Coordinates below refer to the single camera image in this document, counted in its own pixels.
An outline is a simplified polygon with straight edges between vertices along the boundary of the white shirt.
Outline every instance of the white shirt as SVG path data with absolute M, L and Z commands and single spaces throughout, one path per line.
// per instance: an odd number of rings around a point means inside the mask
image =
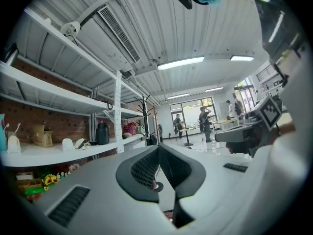
M 229 116 L 234 118 L 235 117 L 235 109 L 234 107 L 230 104 L 229 105 L 229 110 L 228 110 Z
M 258 102 L 260 102 L 260 101 L 262 100 L 262 96 L 261 96 L 260 93 L 257 93 L 257 94 L 256 94 L 256 100 L 257 100 Z

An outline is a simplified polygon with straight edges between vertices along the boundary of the dark jeans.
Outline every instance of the dark jeans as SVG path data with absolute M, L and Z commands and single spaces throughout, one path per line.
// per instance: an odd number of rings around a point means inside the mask
M 178 132 L 178 133 L 179 133 L 179 138 L 181 139 L 182 132 L 181 132 L 180 130 L 182 130 L 182 128 L 180 128 L 180 129 L 179 129 L 179 132 Z
M 210 140 L 210 135 L 211 135 L 211 129 L 210 129 L 210 125 L 205 123 L 204 124 L 204 133 L 205 133 L 205 139 L 206 141 Z

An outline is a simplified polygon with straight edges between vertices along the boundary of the table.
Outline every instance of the table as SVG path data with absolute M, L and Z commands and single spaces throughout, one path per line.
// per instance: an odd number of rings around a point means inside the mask
M 188 132 L 187 131 L 191 131 L 191 130 L 193 130 L 194 128 L 189 128 L 189 129 L 181 129 L 181 130 L 179 130 L 179 132 L 186 132 L 186 137 L 187 137 L 187 143 L 185 143 L 184 145 L 185 146 L 192 146 L 192 145 L 194 145 L 193 143 L 190 143 L 189 142 L 189 138 L 188 138 Z
M 212 122 L 213 134 L 215 134 L 215 132 L 216 132 L 215 128 L 214 128 L 215 124 L 219 124 L 221 126 L 221 129 L 225 130 L 228 128 L 232 128 L 234 126 L 239 126 L 239 118 L 235 117 L 235 118 L 231 118 L 230 120 L 222 120 L 222 121 Z

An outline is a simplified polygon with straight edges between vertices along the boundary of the black thermos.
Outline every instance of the black thermos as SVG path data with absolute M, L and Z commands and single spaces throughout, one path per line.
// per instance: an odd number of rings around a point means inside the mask
M 109 126 L 107 123 L 99 123 L 96 130 L 97 144 L 109 143 Z

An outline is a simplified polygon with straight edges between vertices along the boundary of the yellow flower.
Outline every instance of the yellow flower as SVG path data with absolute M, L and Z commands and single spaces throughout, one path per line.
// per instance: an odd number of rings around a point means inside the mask
M 52 180 L 52 182 L 56 183 L 59 181 L 59 179 L 56 176 L 51 176 L 50 179 Z
M 48 186 L 52 183 L 52 179 L 50 177 L 45 177 L 45 185 Z

